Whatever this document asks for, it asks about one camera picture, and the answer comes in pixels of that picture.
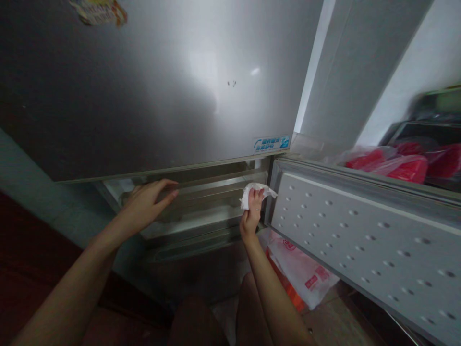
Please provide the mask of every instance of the hand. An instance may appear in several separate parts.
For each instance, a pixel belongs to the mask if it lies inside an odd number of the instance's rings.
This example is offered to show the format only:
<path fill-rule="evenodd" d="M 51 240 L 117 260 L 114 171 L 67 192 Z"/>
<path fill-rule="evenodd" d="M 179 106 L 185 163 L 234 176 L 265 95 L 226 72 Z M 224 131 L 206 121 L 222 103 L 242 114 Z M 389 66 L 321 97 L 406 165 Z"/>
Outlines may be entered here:
<path fill-rule="evenodd" d="M 156 203 L 158 194 L 169 185 L 177 182 L 162 179 L 143 186 L 137 186 L 120 213 L 103 232 L 122 242 L 149 226 L 155 218 L 177 197 L 178 190 L 166 195 Z"/>
<path fill-rule="evenodd" d="M 240 220 L 240 234 L 244 243 L 255 239 L 256 227 L 258 226 L 259 219 L 261 218 L 261 205 L 263 203 L 264 189 L 254 190 L 251 189 L 248 196 L 249 210 L 245 210 Z"/>

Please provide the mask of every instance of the freezer door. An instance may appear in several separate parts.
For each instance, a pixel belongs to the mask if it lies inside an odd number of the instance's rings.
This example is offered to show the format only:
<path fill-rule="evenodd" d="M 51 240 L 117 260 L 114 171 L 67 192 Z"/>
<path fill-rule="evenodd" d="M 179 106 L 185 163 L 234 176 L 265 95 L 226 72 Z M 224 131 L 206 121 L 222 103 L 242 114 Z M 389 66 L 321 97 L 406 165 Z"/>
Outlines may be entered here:
<path fill-rule="evenodd" d="M 290 159 L 274 160 L 270 187 L 266 225 L 430 341 L 459 345 L 460 194 Z"/>

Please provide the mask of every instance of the refrigerator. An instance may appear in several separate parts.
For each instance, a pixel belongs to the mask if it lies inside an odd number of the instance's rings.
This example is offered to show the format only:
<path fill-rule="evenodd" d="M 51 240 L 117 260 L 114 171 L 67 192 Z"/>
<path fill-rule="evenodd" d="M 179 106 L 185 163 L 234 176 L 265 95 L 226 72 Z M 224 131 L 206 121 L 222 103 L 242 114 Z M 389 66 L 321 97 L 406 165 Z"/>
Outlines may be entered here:
<path fill-rule="evenodd" d="M 3 4 L 0 124 L 52 180 L 93 182 L 114 212 L 137 185 L 178 181 L 141 232 L 143 265 L 172 294 L 197 275 L 210 299 L 235 294 L 239 198 L 259 182 L 279 194 L 260 229 L 457 345 L 460 195 L 290 153 L 322 4 Z"/>

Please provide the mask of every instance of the tissue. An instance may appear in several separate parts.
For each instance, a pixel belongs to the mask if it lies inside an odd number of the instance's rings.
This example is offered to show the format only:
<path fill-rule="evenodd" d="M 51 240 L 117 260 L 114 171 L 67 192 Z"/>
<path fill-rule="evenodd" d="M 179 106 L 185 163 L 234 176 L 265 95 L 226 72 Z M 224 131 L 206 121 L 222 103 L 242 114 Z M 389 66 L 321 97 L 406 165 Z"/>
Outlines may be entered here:
<path fill-rule="evenodd" d="M 267 196 L 272 196 L 273 198 L 277 197 L 277 193 L 272 190 L 269 186 L 267 185 L 264 185 L 264 184 L 260 184 L 260 183 L 249 183 L 247 186 L 245 186 L 245 188 L 243 189 L 243 196 L 242 198 L 240 199 L 240 209 L 243 209 L 243 210 L 248 210 L 249 207 L 248 207 L 248 195 L 250 194 L 250 190 L 251 189 L 255 189 L 255 190 L 261 190 L 261 189 L 264 189 L 264 198 L 263 200 L 267 197 Z"/>

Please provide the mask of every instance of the stainless steel refrigerator door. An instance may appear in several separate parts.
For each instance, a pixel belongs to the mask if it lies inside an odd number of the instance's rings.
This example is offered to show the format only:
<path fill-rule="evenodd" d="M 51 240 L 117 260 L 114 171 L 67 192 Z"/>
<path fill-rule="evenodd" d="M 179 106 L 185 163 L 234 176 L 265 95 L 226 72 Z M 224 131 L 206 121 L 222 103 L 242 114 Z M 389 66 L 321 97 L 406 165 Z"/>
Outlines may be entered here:
<path fill-rule="evenodd" d="M 119 5 L 121 27 L 86 26 L 68 1 L 0 5 L 0 97 L 24 105 L 0 124 L 53 180 L 246 157 L 291 137 L 322 1 Z"/>
<path fill-rule="evenodd" d="M 267 225 L 432 342 L 459 345 L 460 194 L 289 159 L 270 186 Z"/>

